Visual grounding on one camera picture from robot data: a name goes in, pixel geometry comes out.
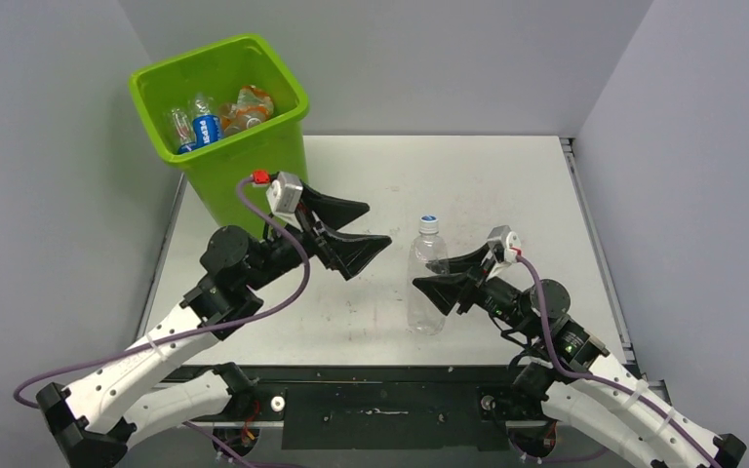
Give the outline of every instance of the robotic arm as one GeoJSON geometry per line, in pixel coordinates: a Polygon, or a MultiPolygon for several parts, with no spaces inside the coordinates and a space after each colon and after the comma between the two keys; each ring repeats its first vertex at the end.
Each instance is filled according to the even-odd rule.
{"type": "Polygon", "coordinates": [[[450,274],[416,278],[413,284],[444,315],[478,305],[509,326],[501,336],[523,348],[510,365],[531,359],[513,391],[540,402],[545,416],[568,423],[637,467],[736,468],[746,446],[733,434],[720,436],[695,424],[652,393],[568,315],[570,294],[560,283],[536,279],[539,285],[520,291],[497,278],[516,261],[529,265],[520,253],[517,234],[500,226],[479,250],[447,260],[450,274]],[[512,336],[516,333],[526,343],[512,336]]]}
{"type": "MultiPolygon", "coordinates": [[[[316,255],[346,280],[391,244],[387,236],[336,231],[365,214],[365,203],[320,194],[288,173],[255,173],[255,183],[269,184],[266,196],[273,214],[298,223],[299,229],[289,224],[286,230],[306,255],[316,255]]],[[[240,327],[201,333],[197,329],[259,318],[255,313],[262,300],[254,291],[302,264],[301,253],[285,238],[263,237],[258,240],[237,226],[221,227],[200,260],[206,275],[129,348],[144,347],[142,351],[69,385],[50,383],[38,392],[39,409],[71,466],[111,467],[130,447],[160,431],[226,408],[238,414],[248,409],[254,398],[246,397],[251,397],[256,383],[233,363],[213,366],[180,385],[151,390],[185,361],[240,327]],[[158,345],[164,338],[176,340],[158,345]]]]}

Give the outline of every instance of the plastic bottle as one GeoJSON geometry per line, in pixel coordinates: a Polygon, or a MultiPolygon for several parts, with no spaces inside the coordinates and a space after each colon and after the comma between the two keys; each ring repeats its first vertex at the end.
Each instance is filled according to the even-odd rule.
{"type": "Polygon", "coordinates": [[[175,107],[171,109],[171,123],[177,132],[177,154],[184,154],[194,150],[194,133],[188,114],[184,110],[175,107]]]}
{"type": "Polygon", "coordinates": [[[191,115],[193,115],[193,130],[196,135],[196,147],[201,148],[222,138],[219,117],[214,115],[211,100],[202,94],[196,95],[191,101],[191,115]]]}
{"type": "Polygon", "coordinates": [[[259,125],[274,113],[274,101],[256,86],[244,86],[237,97],[231,125],[240,131],[259,125]]]}
{"type": "Polygon", "coordinates": [[[438,235],[438,218],[431,215],[420,219],[417,236],[409,249],[409,276],[407,280],[407,321],[413,332],[436,334],[444,329],[446,316],[442,314],[423,292],[412,285],[414,278],[435,274],[448,274],[447,244],[438,235]],[[435,261],[434,271],[426,265],[435,261]]]}

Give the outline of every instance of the screw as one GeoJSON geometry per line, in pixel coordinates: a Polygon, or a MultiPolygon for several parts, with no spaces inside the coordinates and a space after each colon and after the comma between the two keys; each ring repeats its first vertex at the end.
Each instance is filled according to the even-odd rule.
{"type": "Polygon", "coordinates": [[[286,407],[286,400],[283,397],[274,397],[271,399],[271,409],[274,412],[280,412],[286,407]]]}
{"type": "Polygon", "coordinates": [[[490,411],[495,408],[495,398],[492,395],[487,395],[481,399],[481,408],[490,411]]]}

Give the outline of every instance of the red connector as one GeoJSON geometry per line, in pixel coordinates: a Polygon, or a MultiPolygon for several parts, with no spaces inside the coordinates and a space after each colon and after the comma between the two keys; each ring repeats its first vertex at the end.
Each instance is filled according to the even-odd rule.
{"type": "Polygon", "coordinates": [[[252,177],[254,178],[254,185],[268,185],[271,183],[271,175],[268,175],[268,171],[262,169],[254,171],[252,177]]]}

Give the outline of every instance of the white table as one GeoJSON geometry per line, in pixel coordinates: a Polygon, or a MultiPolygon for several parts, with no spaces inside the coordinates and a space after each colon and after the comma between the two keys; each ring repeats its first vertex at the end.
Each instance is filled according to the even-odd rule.
{"type": "MultiPolygon", "coordinates": [[[[622,362],[615,318],[570,171],[554,136],[307,136],[309,185],[372,209],[349,233],[387,234],[392,245],[359,277],[343,282],[312,260],[312,280],[300,299],[250,324],[187,364],[239,365],[499,365],[517,346],[501,339],[474,307],[451,315],[435,336],[408,331],[405,291],[408,247],[417,220],[440,218],[450,256],[472,252],[490,230],[509,224],[524,256],[542,278],[561,282],[572,316],[598,335],[622,362]]],[[[154,327],[204,275],[199,264],[217,229],[196,193],[184,191],[158,278],[146,328],[154,327]]],[[[298,268],[257,292],[265,306],[288,296],[298,268]]],[[[502,277],[532,285],[521,265],[502,277]]]]}

